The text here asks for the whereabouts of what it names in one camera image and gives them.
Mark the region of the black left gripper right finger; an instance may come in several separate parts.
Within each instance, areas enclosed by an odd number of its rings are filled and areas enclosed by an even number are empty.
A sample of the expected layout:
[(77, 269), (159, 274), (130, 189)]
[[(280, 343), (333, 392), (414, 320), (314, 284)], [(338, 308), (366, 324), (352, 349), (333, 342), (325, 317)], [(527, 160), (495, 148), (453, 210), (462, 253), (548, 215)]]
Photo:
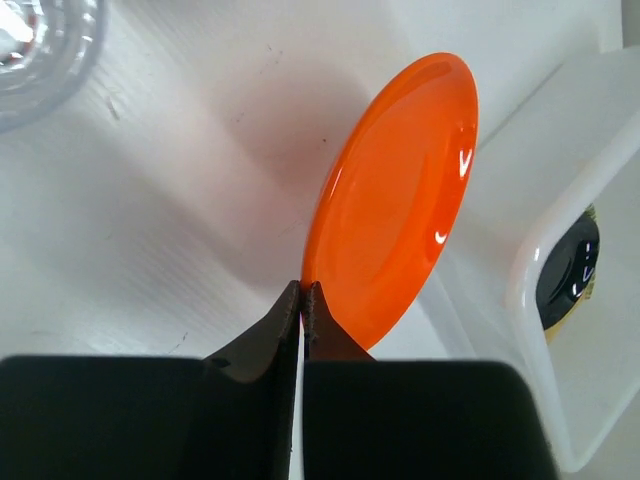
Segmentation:
[(372, 358), (306, 293), (302, 386), (308, 479), (554, 479), (533, 395), (497, 361)]

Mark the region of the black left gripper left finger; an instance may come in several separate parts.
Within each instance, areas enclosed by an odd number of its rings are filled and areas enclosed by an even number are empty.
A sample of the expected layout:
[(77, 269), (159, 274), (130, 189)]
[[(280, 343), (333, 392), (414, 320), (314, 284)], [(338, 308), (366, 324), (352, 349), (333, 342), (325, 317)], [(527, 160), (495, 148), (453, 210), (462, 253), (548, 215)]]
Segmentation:
[(205, 358), (16, 355), (1, 363), (5, 479), (284, 479), (297, 282)]

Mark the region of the orange round plate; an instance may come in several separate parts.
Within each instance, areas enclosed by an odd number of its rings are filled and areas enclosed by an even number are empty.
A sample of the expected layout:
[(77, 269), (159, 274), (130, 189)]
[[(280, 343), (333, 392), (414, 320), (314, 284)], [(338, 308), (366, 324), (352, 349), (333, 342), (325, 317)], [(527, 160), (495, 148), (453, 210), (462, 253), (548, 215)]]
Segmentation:
[(469, 183), (479, 102), (467, 64), (424, 56), (374, 98), (319, 196), (301, 282), (319, 285), (336, 323), (376, 345), (443, 252)]

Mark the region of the clear plastic cup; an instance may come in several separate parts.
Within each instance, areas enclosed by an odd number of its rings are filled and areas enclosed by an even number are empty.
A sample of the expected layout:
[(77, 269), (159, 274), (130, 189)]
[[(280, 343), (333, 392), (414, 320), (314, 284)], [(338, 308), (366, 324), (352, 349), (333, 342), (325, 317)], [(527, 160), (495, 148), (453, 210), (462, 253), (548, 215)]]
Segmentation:
[(74, 95), (104, 43), (105, 1), (1, 3), (1, 131), (49, 114)]

